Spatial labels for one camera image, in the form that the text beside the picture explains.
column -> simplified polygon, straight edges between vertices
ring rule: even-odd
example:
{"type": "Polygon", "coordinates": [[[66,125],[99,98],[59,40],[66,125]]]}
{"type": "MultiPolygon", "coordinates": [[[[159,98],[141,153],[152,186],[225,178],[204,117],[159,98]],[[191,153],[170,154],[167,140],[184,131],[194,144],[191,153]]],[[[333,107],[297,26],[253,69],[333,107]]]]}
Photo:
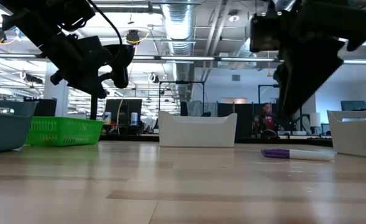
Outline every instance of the column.
{"type": "Polygon", "coordinates": [[[55,116],[67,117],[68,116],[68,86],[67,82],[62,80],[58,85],[54,85],[50,81],[50,77],[58,70],[58,68],[51,62],[47,63],[46,77],[45,77],[45,89],[43,92],[44,99],[57,99],[57,107],[55,116]]]}

desk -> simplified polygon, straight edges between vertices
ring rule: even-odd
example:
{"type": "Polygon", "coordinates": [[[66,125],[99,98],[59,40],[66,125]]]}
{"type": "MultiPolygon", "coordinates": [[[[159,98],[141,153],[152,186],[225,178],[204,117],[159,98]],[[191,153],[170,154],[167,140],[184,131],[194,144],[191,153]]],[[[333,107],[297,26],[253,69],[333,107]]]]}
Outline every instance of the desk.
{"type": "Polygon", "coordinates": [[[263,158],[265,147],[156,142],[0,153],[0,224],[366,223],[366,158],[263,158]]]}

computer monitor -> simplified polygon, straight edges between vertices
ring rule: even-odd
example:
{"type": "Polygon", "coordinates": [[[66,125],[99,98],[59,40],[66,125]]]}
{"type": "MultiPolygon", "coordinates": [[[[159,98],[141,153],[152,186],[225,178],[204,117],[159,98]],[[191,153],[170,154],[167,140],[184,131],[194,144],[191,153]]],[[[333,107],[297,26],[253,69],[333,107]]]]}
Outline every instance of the computer monitor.
{"type": "Polygon", "coordinates": [[[341,101],[342,111],[358,111],[366,109],[366,100],[341,101]]]}

gray plastic bin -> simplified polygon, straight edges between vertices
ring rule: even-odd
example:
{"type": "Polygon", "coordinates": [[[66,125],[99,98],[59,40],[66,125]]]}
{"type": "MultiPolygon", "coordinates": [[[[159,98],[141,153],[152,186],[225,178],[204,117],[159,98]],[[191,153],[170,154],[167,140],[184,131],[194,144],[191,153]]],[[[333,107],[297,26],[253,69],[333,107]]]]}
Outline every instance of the gray plastic bin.
{"type": "Polygon", "coordinates": [[[24,145],[37,103],[0,101],[0,108],[14,110],[13,115],[0,114],[0,152],[24,145]]]}

white bin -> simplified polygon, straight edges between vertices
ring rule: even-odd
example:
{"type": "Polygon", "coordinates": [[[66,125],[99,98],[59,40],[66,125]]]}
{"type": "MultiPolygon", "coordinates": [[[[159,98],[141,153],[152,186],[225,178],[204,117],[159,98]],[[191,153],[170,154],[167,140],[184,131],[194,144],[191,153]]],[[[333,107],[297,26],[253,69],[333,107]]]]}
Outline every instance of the white bin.
{"type": "Polygon", "coordinates": [[[341,154],[366,157],[366,111],[328,111],[327,117],[334,150],[341,154]]]}
{"type": "Polygon", "coordinates": [[[159,142],[164,147],[234,147],[237,114],[224,118],[173,116],[159,111],[159,142]]]}

